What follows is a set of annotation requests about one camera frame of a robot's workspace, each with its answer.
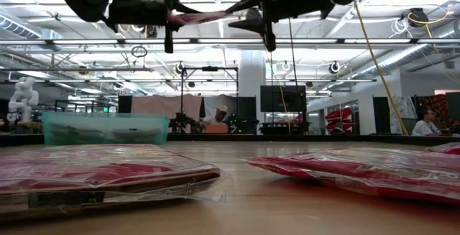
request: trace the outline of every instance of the white robot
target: white robot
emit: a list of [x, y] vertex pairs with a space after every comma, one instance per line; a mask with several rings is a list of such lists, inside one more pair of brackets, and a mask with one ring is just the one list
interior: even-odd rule
[[22, 111], [21, 121], [30, 121], [30, 116], [32, 113], [32, 107], [38, 104], [38, 92], [32, 90], [32, 86], [35, 83], [35, 79], [31, 77], [22, 77], [19, 79], [19, 82], [16, 83], [15, 92], [12, 98], [9, 100], [8, 107], [9, 111], [14, 115], [9, 119], [10, 121], [15, 121], [17, 118], [16, 112], [19, 110]]

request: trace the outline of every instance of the white column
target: white column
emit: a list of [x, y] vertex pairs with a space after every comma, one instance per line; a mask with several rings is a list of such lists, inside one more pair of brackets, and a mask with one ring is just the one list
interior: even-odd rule
[[239, 96], [256, 97], [257, 120], [264, 122], [260, 111], [260, 86], [265, 85], [265, 52], [248, 50], [241, 52], [239, 62]]

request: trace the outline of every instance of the man in white shirt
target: man in white shirt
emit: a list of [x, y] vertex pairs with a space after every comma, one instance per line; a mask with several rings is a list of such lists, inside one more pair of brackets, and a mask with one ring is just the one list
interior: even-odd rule
[[199, 121], [200, 127], [204, 128], [209, 124], [225, 124], [223, 121], [226, 119], [229, 108], [227, 106], [220, 106], [216, 109], [216, 115], [207, 116]]
[[415, 124], [412, 130], [413, 136], [441, 136], [442, 133], [438, 127], [433, 124], [436, 119], [436, 113], [431, 110], [426, 110], [423, 114], [423, 119]]

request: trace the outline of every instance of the fluorescent light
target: fluorescent light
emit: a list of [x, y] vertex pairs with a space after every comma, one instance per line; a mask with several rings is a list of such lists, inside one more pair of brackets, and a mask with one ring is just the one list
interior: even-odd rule
[[[291, 43], [290, 39], [277, 40], [281, 43]], [[293, 39], [294, 44], [335, 44], [337, 39]]]
[[376, 80], [340, 80], [340, 82], [342, 83], [375, 82], [375, 81]]
[[458, 44], [460, 39], [443, 39], [443, 38], [428, 38], [420, 39], [418, 42], [427, 43], [427, 44]]
[[[391, 43], [409, 43], [410, 39], [370, 39], [369, 43], [371, 44], [391, 44]], [[367, 41], [365, 39], [349, 39], [345, 40], [346, 44], [366, 44]]]
[[50, 80], [52, 83], [83, 83], [85, 80]]
[[330, 95], [313, 95], [313, 96], [307, 95], [306, 97], [307, 98], [330, 98], [332, 96], [330, 96]]
[[264, 41], [262, 38], [244, 38], [244, 39], [237, 39], [237, 38], [206, 38], [206, 39], [199, 39], [199, 43], [201, 44], [219, 44], [219, 43], [226, 43], [226, 44], [239, 44], [239, 43], [248, 43], [248, 44], [261, 44]]
[[115, 82], [124, 82], [125, 80], [89, 80], [91, 83], [115, 83]]
[[82, 91], [82, 92], [86, 92], [86, 93], [91, 93], [91, 94], [100, 94], [100, 93], [103, 93], [102, 91], [99, 91], [99, 90], [96, 90], [96, 89], [92, 89], [92, 88], [82, 88], [81, 91]]
[[322, 80], [322, 79], [297, 79], [297, 81], [300, 81], [300, 82], [316, 82], [316, 83], [327, 83], [327, 82], [331, 82], [332, 80]]
[[32, 77], [36, 77], [36, 78], [49, 78], [49, 77], [51, 77], [51, 75], [48, 75], [48, 74], [43, 73], [43, 72], [37, 72], [37, 71], [19, 71], [18, 73], [28, 75], [28, 76], [32, 76]]
[[61, 86], [61, 87], [63, 87], [63, 88], [72, 88], [72, 89], [74, 88], [74, 87], [72, 87], [72, 86], [69, 86], [69, 85], [63, 84], [63, 83], [56, 83], [56, 85]]
[[46, 45], [43, 40], [0, 40], [0, 45]]
[[53, 40], [56, 45], [115, 45], [116, 40]]
[[[163, 39], [135, 39], [135, 40], [125, 40], [127, 44], [163, 44], [165, 41]], [[189, 39], [174, 39], [175, 44], [187, 44], [190, 43]]]
[[332, 93], [332, 91], [306, 91], [306, 93], [308, 93], [308, 94], [317, 94], [317, 93], [330, 94], [330, 93]]

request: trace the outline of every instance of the clear plastic bin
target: clear plastic bin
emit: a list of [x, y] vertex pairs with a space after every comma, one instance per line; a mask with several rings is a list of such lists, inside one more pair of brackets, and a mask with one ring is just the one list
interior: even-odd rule
[[45, 112], [46, 145], [164, 144], [169, 119], [160, 114]]

